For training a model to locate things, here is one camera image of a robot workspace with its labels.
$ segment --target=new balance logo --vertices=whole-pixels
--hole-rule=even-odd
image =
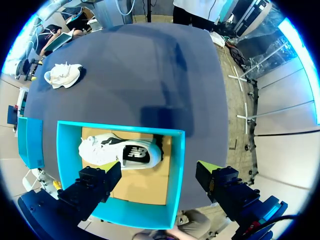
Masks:
[[[146,156],[147,149],[144,147],[133,147],[128,154],[128,157],[135,157],[135,158],[144,158]]]

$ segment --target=white shirt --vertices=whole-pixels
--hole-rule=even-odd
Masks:
[[[174,0],[173,5],[190,14],[215,22],[226,2],[227,0]]]

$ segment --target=gray tabletop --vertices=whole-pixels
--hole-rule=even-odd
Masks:
[[[71,88],[45,79],[55,64],[81,64]],[[57,121],[184,130],[179,209],[211,202],[197,182],[198,160],[225,166],[228,109],[216,47],[201,29],[170,23],[128,24],[90,33],[49,55],[36,70],[24,116],[43,120],[44,170],[60,179]]]

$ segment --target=cyan box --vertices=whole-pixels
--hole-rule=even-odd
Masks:
[[[110,197],[106,203],[99,203],[92,213],[98,219],[133,228],[172,229],[183,181],[185,132],[173,129],[58,121],[56,151],[63,189],[75,182],[79,177],[78,172],[83,168],[78,149],[82,127],[172,136],[166,205],[143,204]]]
[[[18,150],[24,164],[29,169],[43,168],[44,155],[42,151],[43,121],[29,117],[18,119]]]

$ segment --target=black pants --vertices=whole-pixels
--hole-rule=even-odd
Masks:
[[[177,6],[174,6],[173,9],[173,23],[181,25],[192,24],[195,28],[206,29],[208,31],[211,31],[214,26],[212,21],[193,15]]]

